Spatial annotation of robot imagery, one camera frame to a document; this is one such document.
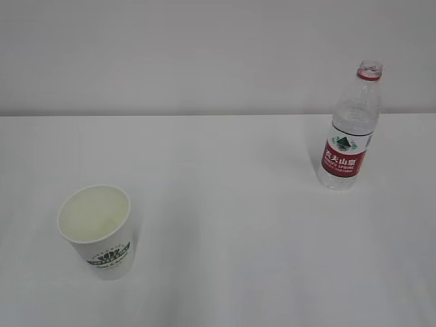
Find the water bottle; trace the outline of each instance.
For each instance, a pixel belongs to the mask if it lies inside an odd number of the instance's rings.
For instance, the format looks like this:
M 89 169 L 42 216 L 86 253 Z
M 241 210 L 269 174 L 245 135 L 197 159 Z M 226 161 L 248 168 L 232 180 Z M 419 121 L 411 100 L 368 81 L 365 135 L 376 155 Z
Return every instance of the water bottle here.
M 349 189 L 356 181 L 380 115 L 382 67 L 379 61 L 363 61 L 339 100 L 317 173 L 329 189 Z

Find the red label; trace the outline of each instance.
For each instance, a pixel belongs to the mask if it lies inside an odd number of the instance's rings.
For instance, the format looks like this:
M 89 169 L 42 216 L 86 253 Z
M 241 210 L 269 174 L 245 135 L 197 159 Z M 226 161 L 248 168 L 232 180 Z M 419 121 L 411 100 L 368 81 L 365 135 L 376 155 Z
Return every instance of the red label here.
M 353 177 L 359 173 L 365 153 L 366 151 L 358 153 L 357 155 L 344 155 L 334 150 L 327 142 L 321 163 L 324 169 L 332 175 Z

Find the white table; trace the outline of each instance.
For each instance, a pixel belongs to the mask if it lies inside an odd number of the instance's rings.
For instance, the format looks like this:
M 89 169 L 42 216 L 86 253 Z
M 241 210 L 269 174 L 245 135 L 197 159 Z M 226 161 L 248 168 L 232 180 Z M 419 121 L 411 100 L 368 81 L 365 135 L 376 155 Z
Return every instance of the white table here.
M 330 118 L 0 118 L 0 325 L 436 326 L 436 114 L 383 116 L 347 192 Z M 131 196 L 117 281 L 56 231 L 93 183 Z

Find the transparent plastic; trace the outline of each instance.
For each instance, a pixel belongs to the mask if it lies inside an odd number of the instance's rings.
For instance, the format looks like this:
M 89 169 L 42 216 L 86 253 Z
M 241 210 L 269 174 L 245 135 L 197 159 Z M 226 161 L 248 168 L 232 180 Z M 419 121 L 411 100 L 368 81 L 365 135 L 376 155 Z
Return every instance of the transparent plastic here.
M 377 125 L 381 96 L 378 80 L 382 75 L 378 61 L 363 61 L 355 81 L 347 87 L 337 105 L 332 123 L 341 131 L 353 135 L 372 133 Z M 353 177 L 338 177 L 327 172 L 322 164 L 317 172 L 321 184 L 334 190 L 349 189 L 356 181 Z

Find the white paper cup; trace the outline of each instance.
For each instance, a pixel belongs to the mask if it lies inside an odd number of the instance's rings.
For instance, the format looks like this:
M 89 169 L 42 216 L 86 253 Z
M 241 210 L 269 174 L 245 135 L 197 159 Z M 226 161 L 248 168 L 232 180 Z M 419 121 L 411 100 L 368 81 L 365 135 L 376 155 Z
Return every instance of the white paper cup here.
M 92 185 L 62 205 L 57 228 L 101 279 L 123 276 L 133 264 L 130 200 L 118 187 Z

